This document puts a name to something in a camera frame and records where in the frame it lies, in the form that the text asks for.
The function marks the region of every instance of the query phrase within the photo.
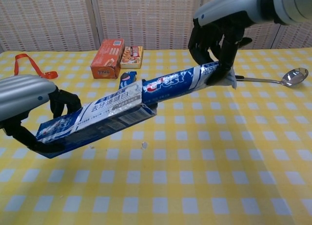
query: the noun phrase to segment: orange box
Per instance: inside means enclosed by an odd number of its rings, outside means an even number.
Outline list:
[[[124,49],[124,39],[105,39],[91,63],[93,78],[118,78]]]

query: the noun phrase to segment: robotic hand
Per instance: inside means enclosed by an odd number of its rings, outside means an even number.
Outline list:
[[[311,4],[312,0],[212,0],[201,6],[194,15],[188,48],[198,64],[213,62],[209,49],[219,60],[207,85],[223,79],[234,64],[237,50],[252,41],[244,37],[246,28],[270,21],[291,25],[312,20]]]
[[[81,108],[77,95],[59,90],[57,86],[40,76],[17,75],[0,80],[0,129],[6,135],[12,136],[29,149],[41,153],[59,152],[64,149],[62,145],[44,144],[21,126],[21,121],[28,117],[29,112],[48,102],[53,118],[62,115],[64,106],[67,113]]]

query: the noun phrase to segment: barcode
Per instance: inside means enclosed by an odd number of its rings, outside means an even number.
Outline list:
[[[151,115],[148,114],[143,108],[140,108],[139,110],[135,112],[119,117],[119,119],[127,123],[128,125],[131,125],[133,123],[146,119],[150,116]]]
[[[111,127],[114,130],[123,129],[126,126],[118,121],[110,120],[108,123],[106,123],[107,126]]]
[[[113,46],[120,46],[121,45],[121,41],[114,41]]]

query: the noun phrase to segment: small blue package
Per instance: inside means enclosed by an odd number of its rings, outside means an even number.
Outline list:
[[[132,84],[133,82],[136,81],[136,78],[137,78],[137,72],[135,71],[123,73],[120,77],[119,89],[122,89]]]

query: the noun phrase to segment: spoon handle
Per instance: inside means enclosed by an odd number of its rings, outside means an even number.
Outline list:
[[[242,75],[236,75],[236,80],[237,81],[253,81],[253,82],[269,82],[269,83],[277,83],[280,84],[281,82],[278,80],[270,80],[270,79],[259,79],[259,78],[249,78],[249,77],[244,77]]]

